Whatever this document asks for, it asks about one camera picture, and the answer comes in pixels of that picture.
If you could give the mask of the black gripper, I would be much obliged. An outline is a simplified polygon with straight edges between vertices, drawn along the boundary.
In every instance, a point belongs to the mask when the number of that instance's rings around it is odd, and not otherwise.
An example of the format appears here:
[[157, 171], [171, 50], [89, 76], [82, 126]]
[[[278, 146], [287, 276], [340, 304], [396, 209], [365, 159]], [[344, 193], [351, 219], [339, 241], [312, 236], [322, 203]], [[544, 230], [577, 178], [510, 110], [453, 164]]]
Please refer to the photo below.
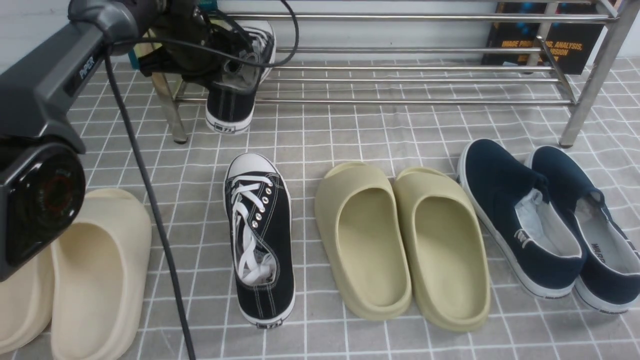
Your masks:
[[138, 59], [142, 75], [167, 73], [208, 90], [253, 92], [263, 62], [259, 44], [230, 16], [215, 14], [222, 23], [212, 22], [197, 0], [167, 0], [150, 29], [160, 47]]

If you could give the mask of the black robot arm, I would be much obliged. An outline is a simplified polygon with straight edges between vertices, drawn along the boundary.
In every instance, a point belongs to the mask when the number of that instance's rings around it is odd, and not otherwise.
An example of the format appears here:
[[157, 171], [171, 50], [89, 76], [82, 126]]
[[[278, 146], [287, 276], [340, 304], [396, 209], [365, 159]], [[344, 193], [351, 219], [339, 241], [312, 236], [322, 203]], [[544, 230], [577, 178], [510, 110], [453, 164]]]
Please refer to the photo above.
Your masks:
[[72, 0], [68, 23], [5, 70], [1, 90], [1, 280], [57, 239], [86, 192], [86, 146], [67, 114], [98, 67], [153, 32], [145, 75], [253, 91], [264, 63], [246, 30], [215, 25], [196, 0]]

